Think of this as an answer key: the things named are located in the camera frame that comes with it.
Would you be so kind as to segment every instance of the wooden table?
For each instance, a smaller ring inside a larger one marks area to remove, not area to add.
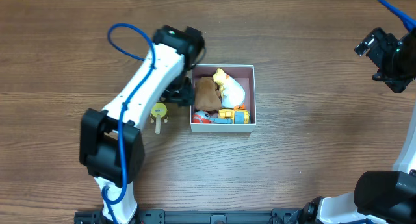
[[[414,1],[392,1],[416,16]],[[0,0],[0,222],[71,223],[102,206],[79,163],[84,111],[101,109],[140,66],[112,48],[108,28],[164,24],[203,32],[208,64],[254,64],[251,134],[193,134],[189,109],[169,106],[162,134],[147,124],[135,182],[141,208],[270,210],[354,190],[389,170],[416,94],[371,80],[353,48],[400,20],[368,0]],[[115,42],[144,55],[134,32]]]

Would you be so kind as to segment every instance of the white box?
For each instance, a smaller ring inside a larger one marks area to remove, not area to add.
[[[192,132],[252,132],[256,126],[255,115],[255,79],[253,65],[227,65],[227,64],[200,64],[192,70],[192,85],[195,88],[195,82],[201,77],[212,77],[217,68],[223,69],[228,75],[233,77],[246,92],[246,110],[250,111],[249,124],[199,124],[192,123],[192,116],[195,108],[190,107],[190,129]]]

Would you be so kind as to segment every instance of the tabletop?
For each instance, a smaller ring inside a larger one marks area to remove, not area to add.
[[[391,3],[416,16],[415,1]],[[149,35],[191,26],[203,32],[204,64],[255,67],[251,134],[192,133],[189,108],[175,105],[161,135],[146,125],[141,208],[302,208],[390,170],[406,137],[416,85],[393,93],[353,51],[375,27],[406,33],[375,0],[0,0],[0,12],[0,223],[71,223],[74,211],[101,208],[79,163],[79,127],[140,67],[107,42],[118,22]],[[148,50],[128,29],[114,41]]]

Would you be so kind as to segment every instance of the blue cable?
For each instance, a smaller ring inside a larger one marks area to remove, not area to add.
[[[416,27],[416,20],[403,13],[401,10],[395,8],[393,5],[388,3],[386,0],[378,0],[383,6],[391,11],[394,15],[400,18],[403,22],[404,27],[410,32]]]
[[[140,61],[144,61],[143,58],[140,58],[136,55],[133,55],[131,53],[128,53],[127,51],[124,51],[122,48],[118,47],[114,42],[112,42],[111,40],[111,32],[118,28],[118,27],[127,27],[130,29],[133,29],[134,31],[138,32],[140,35],[143,36],[143,38],[147,41],[147,43],[150,46],[151,49],[151,54],[152,54],[152,58],[151,58],[151,66],[150,69],[148,71],[148,73],[146,74],[146,76],[139,82],[139,84],[137,84],[137,86],[135,87],[135,89],[129,94],[129,96],[127,97],[127,99],[125,100],[125,102],[122,105],[122,110],[120,111],[120,117],[118,118],[118,150],[120,152],[120,160],[121,160],[121,166],[122,166],[122,192],[120,193],[120,196],[111,201],[108,197],[107,197],[107,191],[109,189],[108,186],[105,186],[102,191],[101,191],[101,195],[103,196],[103,200],[105,202],[105,204],[107,205],[107,208],[109,209],[109,214],[111,215],[112,221],[114,222],[114,224],[118,224],[117,219],[114,215],[114,212],[111,208],[111,205],[115,205],[118,204],[125,195],[125,192],[127,190],[127,162],[125,161],[125,152],[124,152],[124,135],[123,135],[123,127],[124,127],[124,123],[123,123],[123,118],[124,118],[124,112],[127,110],[127,105],[130,103],[130,100],[133,98],[133,96],[136,94],[137,90],[145,83],[145,81],[149,78],[149,76],[151,75],[151,72],[155,69],[155,61],[156,61],[156,52],[155,52],[155,48],[153,46],[153,42],[151,41],[151,39],[149,38],[148,35],[146,35],[146,33],[144,33],[142,30],[140,30],[138,27],[128,24],[128,23],[116,23],[115,25],[113,25],[108,33],[107,33],[107,39],[110,42],[110,44],[116,48],[117,50],[119,50],[120,52],[122,52],[123,54],[130,56],[132,58],[135,58],[137,60]]]

